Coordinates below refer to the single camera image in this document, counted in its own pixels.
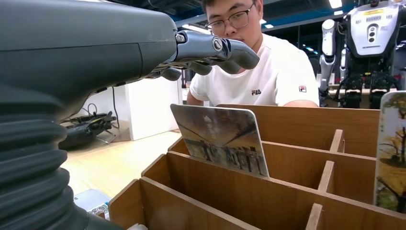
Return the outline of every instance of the wooden compartment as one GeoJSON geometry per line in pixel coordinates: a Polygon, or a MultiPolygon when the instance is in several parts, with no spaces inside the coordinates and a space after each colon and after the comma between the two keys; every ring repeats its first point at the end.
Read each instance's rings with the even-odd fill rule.
{"type": "MultiPolygon", "coordinates": [[[[331,138],[334,141],[330,143],[333,149],[339,148],[345,139],[342,130],[335,133],[331,138]]],[[[334,189],[329,192],[372,204],[375,158],[267,141],[263,141],[262,146],[271,178],[318,189],[325,165],[331,161],[334,163],[334,189]]],[[[189,155],[182,138],[169,151],[189,155]]]]}
{"type": "Polygon", "coordinates": [[[168,152],[142,176],[263,230],[304,230],[320,206],[321,229],[404,229],[402,214],[327,193],[330,175],[316,190],[168,152]]]}
{"type": "Polygon", "coordinates": [[[146,177],[114,197],[109,214],[124,229],[142,224],[149,230],[259,230],[146,177]]]}
{"type": "Polygon", "coordinates": [[[379,110],[236,104],[217,107],[253,111],[264,141],[330,150],[336,130],[341,129],[345,132],[346,153],[368,157],[375,157],[376,154],[379,110]]]}
{"type": "Polygon", "coordinates": [[[406,229],[404,214],[372,205],[379,111],[219,107],[255,113],[270,178],[196,159],[180,138],[111,201],[112,221],[152,230],[406,229]]]}

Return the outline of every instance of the white t-shirt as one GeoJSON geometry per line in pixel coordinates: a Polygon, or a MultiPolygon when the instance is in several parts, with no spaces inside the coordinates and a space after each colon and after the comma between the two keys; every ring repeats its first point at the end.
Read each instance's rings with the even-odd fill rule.
{"type": "Polygon", "coordinates": [[[278,105],[309,100],[319,105],[318,84],[305,52],[273,36],[263,34],[258,65],[240,74],[228,74],[213,66],[208,75],[196,74],[191,94],[200,101],[219,104],[278,105]]]}

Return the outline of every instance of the yellow label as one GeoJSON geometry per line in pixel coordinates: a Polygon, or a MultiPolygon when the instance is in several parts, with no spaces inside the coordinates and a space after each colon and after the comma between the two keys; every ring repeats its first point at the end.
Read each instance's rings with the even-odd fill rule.
{"type": "Polygon", "coordinates": [[[373,14],[380,14],[383,13],[383,9],[379,9],[379,10],[374,10],[374,11],[367,11],[364,13],[364,15],[373,15],[373,14]]]}

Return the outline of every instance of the fila logo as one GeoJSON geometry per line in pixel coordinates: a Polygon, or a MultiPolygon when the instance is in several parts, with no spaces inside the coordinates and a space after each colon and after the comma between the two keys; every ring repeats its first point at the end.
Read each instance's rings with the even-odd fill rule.
{"type": "Polygon", "coordinates": [[[306,86],[304,85],[299,86],[299,92],[306,92],[306,86]]]}
{"type": "Polygon", "coordinates": [[[260,95],[261,94],[261,90],[253,90],[251,91],[252,96],[254,95],[260,95]]]}

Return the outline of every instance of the man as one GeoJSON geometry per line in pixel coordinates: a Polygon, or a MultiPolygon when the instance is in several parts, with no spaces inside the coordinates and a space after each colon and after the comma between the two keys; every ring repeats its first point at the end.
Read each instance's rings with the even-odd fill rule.
{"type": "Polygon", "coordinates": [[[256,104],[318,107],[318,84],[307,55],[261,32],[263,0],[203,0],[214,35],[244,42],[260,57],[251,70],[227,74],[218,66],[192,79],[187,104],[256,104]]]}

